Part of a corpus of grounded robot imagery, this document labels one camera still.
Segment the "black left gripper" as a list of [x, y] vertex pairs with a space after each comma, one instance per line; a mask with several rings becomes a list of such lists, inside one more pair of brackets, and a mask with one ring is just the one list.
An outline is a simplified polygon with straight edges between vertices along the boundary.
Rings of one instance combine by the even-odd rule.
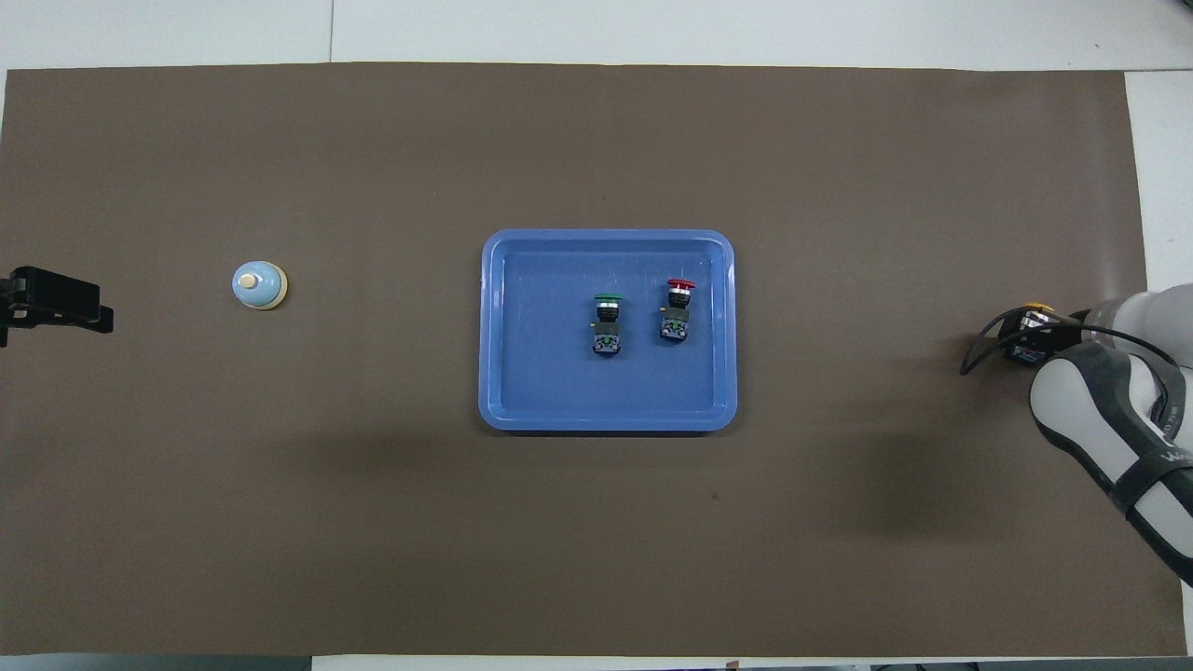
[[0, 347], [12, 326], [69, 324], [94, 333], [115, 332], [115, 310], [101, 306], [101, 288], [43, 267], [14, 267], [4, 281]]

